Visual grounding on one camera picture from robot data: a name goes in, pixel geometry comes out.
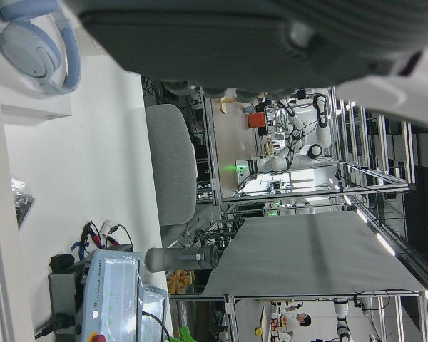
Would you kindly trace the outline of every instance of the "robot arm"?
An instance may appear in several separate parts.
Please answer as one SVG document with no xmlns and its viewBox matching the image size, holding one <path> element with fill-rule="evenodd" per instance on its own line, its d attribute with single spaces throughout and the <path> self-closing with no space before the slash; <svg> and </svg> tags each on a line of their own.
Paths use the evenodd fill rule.
<svg viewBox="0 0 428 342">
<path fill-rule="evenodd" d="M 350 335 L 349 326 L 347 325 L 347 314 L 349 313 L 349 301 L 345 298 L 335 298 L 333 300 L 337 314 L 336 332 L 340 342 L 354 342 Z"/>
</svg>

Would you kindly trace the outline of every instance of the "chair backrest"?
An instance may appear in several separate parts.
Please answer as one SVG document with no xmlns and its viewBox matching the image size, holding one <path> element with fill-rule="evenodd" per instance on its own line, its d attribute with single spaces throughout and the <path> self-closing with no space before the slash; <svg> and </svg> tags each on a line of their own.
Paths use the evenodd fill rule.
<svg viewBox="0 0 428 342">
<path fill-rule="evenodd" d="M 195 212 L 197 169 L 183 115 L 174 105 L 154 105 L 146 121 L 160 225 L 186 223 Z"/>
</svg>

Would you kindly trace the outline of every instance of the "white table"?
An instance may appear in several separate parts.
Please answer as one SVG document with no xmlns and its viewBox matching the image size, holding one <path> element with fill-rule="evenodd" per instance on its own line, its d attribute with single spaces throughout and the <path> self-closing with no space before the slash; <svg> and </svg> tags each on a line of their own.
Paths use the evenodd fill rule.
<svg viewBox="0 0 428 342">
<path fill-rule="evenodd" d="M 0 235 L 8 239 L 0 247 L 3 255 L 11 253 L 4 273 L 16 297 L 9 310 L 25 315 L 28 294 L 33 329 L 51 313 L 49 258 L 69 252 L 88 220 L 99 229 L 105 219 L 123 224 L 137 252 L 161 247 L 140 76 L 123 71 L 109 56 L 85 57 L 82 67 L 80 86 L 70 95 L 72 117 L 37 121 L 0 114 L 0 217 L 7 224 L 5 230 L 0 225 Z M 36 198 L 19 238 L 10 218 L 8 162 L 11 175 L 26 182 Z M 115 234 L 127 242 L 125 235 Z M 145 274 L 144 280 L 166 288 L 163 272 Z M 21 332 L 20 341 L 30 341 L 29 317 L 9 323 Z M 39 341 L 53 340 L 52 334 Z"/>
</svg>

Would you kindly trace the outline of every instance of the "yellow object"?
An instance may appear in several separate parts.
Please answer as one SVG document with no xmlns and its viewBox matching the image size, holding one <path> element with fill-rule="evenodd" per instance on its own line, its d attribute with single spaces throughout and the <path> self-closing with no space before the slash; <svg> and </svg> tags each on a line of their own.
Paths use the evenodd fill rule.
<svg viewBox="0 0 428 342">
<path fill-rule="evenodd" d="M 227 113 L 227 103 L 236 102 L 234 98 L 221 98 L 220 99 L 220 111 L 224 114 Z"/>
</svg>

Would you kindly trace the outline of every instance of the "blue headphones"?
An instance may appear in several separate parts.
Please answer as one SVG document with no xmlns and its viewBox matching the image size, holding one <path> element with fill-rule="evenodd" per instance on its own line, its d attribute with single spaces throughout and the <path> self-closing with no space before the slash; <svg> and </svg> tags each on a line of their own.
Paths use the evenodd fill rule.
<svg viewBox="0 0 428 342">
<path fill-rule="evenodd" d="M 70 21 L 57 0 L 0 0 L 0 12 L 10 24 L 0 32 L 0 48 L 20 71 L 35 79 L 45 92 L 58 95 L 75 91 L 81 77 L 78 46 Z M 61 65 L 61 52 L 52 39 L 28 19 L 51 14 L 65 44 L 68 71 L 63 85 L 51 76 Z"/>
</svg>

